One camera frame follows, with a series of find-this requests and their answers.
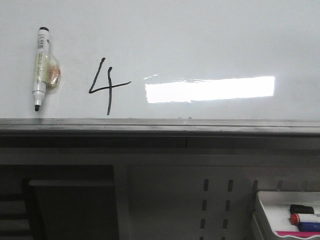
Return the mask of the dark shelf unit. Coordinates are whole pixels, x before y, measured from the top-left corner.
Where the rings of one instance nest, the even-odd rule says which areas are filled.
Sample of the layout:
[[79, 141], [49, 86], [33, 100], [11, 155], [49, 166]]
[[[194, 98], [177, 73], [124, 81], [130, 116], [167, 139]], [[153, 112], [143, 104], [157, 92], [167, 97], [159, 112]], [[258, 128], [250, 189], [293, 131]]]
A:
[[117, 240], [111, 165], [2, 165], [3, 240]]

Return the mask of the blue capped marker in tray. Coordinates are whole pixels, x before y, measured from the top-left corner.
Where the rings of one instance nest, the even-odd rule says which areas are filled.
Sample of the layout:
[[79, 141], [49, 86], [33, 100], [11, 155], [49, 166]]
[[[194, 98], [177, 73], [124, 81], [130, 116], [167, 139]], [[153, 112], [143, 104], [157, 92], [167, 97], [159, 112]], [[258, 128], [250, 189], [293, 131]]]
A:
[[300, 232], [320, 232], [319, 222], [300, 222], [298, 224]]

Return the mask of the red capped marker in tray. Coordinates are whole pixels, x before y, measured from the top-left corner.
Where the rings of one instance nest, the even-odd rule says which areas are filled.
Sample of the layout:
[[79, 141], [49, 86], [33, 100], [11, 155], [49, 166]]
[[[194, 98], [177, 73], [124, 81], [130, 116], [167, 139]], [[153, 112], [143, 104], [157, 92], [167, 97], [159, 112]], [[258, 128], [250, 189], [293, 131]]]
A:
[[319, 223], [319, 214], [307, 214], [307, 213], [292, 213], [289, 217], [292, 225], [299, 225], [301, 223]]

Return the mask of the black marker cap in tray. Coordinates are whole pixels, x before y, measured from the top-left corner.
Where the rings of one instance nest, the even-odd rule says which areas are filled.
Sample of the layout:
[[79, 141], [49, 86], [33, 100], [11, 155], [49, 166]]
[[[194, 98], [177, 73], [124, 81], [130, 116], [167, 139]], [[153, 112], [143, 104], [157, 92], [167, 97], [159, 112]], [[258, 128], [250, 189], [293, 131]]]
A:
[[289, 211], [291, 214], [314, 214], [315, 210], [312, 206], [301, 204], [291, 204]]

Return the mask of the grey whiteboard bottom ledge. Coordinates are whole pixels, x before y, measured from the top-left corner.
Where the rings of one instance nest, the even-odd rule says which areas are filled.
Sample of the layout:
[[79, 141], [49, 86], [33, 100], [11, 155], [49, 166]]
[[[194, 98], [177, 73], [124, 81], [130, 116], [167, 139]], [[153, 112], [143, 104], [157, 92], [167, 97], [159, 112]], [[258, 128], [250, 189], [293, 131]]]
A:
[[320, 147], [320, 123], [298, 120], [3, 118], [2, 147]]

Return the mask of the white whiteboard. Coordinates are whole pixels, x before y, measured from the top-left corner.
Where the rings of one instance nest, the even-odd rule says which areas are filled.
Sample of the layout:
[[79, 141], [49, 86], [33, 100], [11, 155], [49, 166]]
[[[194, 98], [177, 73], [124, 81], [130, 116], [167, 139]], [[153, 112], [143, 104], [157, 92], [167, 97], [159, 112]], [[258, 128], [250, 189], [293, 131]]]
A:
[[[37, 35], [58, 88], [35, 111]], [[3, 0], [0, 116], [320, 119], [317, 0]]]

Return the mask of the white pegboard panel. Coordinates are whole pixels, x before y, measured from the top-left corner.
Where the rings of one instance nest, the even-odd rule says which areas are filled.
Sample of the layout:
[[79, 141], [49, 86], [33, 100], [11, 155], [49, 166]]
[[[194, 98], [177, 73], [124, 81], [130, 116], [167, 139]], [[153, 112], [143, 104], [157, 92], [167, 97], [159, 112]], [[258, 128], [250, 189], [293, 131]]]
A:
[[318, 167], [140, 164], [115, 178], [122, 240], [252, 240], [258, 191], [320, 189]]

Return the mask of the white plastic storage tray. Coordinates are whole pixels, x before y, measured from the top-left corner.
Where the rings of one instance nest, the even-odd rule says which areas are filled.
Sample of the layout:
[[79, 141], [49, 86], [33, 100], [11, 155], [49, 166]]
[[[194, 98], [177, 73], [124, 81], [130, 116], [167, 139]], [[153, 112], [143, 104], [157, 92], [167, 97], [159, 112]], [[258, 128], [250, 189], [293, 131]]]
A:
[[251, 228], [255, 240], [318, 240], [317, 237], [279, 236], [276, 231], [299, 232], [297, 226], [290, 223], [290, 205], [305, 205], [320, 213], [319, 192], [298, 191], [258, 191]]

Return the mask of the pink item in tray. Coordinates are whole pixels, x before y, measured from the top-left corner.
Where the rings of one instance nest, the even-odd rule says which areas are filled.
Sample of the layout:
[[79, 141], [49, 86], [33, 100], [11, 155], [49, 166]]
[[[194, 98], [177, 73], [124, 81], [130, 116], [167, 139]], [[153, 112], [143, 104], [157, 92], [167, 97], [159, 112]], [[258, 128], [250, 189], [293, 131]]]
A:
[[275, 233], [281, 237], [297, 237], [297, 238], [303, 238], [303, 239], [320, 236], [319, 232], [310, 232], [310, 231], [276, 231]]

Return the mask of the white black whiteboard marker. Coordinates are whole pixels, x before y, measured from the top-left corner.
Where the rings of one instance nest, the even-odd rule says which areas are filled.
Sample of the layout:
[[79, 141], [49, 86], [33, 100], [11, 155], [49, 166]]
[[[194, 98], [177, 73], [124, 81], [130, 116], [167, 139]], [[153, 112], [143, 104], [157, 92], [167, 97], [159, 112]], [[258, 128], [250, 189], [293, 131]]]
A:
[[51, 37], [47, 27], [37, 32], [36, 55], [34, 64], [32, 96], [34, 111], [38, 112], [45, 99], [47, 90], [58, 88], [61, 79], [59, 60], [51, 54]]

